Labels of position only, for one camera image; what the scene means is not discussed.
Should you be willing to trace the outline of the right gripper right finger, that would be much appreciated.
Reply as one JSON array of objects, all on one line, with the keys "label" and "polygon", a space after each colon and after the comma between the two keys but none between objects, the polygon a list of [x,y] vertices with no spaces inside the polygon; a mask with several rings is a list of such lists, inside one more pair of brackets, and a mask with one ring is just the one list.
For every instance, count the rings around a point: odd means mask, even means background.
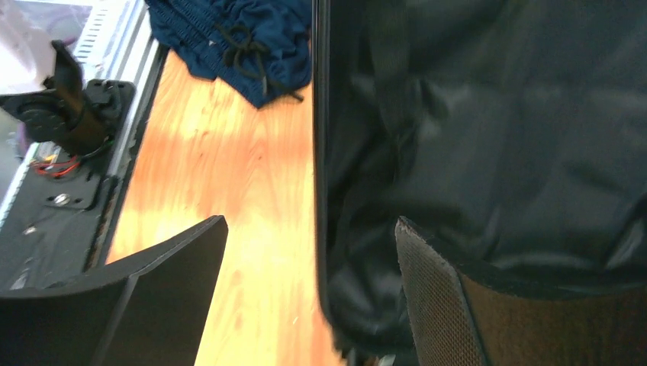
[{"label": "right gripper right finger", "polygon": [[394,229],[422,365],[644,365],[646,287],[557,287]]}]

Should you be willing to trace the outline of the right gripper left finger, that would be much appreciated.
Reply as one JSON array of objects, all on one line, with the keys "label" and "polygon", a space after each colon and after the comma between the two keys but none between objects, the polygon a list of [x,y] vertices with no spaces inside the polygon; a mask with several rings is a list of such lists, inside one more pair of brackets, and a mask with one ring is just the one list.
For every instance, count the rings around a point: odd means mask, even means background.
[{"label": "right gripper left finger", "polygon": [[192,365],[227,242],[212,216],[69,280],[1,295],[3,365]]}]

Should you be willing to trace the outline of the black ribbed hard-shell suitcase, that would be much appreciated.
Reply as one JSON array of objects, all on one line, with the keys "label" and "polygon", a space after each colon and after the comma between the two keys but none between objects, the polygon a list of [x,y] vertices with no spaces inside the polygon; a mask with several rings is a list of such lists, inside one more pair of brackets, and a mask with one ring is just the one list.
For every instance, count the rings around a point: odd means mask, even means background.
[{"label": "black ribbed hard-shell suitcase", "polygon": [[317,281],[347,365],[422,365],[394,229],[646,287],[644,1],[316,1]]}]

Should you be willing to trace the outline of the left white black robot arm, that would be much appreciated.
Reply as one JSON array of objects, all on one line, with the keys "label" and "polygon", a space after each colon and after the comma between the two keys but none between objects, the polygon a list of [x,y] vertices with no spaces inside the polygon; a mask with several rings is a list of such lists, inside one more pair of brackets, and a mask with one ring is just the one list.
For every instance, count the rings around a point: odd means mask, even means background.
[{"label": "left white black robot arm", "polygon": [[54,71],[43,91],[1,96],[1,107],[25,124],[36,142],[53,142],[71,156],[91,159],[111,148],[134,98],[130,82],[83,83],[79,63],[60,40],[51,42]]}]

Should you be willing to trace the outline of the dark blue cloth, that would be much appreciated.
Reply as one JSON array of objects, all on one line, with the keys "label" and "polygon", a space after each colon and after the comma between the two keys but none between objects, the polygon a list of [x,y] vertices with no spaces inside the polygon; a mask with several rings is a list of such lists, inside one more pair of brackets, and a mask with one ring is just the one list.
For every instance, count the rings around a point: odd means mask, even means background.
[{"label": "dark blue cloth", "polygon": [[222,79],[255,108],[283,96],[303,101],[311,81],[307,1],[146,2],[153,36],[191,75]]}]

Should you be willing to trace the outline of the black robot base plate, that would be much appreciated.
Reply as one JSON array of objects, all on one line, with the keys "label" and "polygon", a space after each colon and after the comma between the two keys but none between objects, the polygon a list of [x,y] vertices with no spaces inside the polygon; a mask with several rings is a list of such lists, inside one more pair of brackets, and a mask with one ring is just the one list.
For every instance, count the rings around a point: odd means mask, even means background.
[{"label": "black robot base plate", "polygon": [[25,159],[1,227],[2,293],[61,284],[105,263],[167,52],[149,52],[137,80],[117,80],[134,84],[135,94],[109,150],[81,159],[42,142],[57,157]]}]

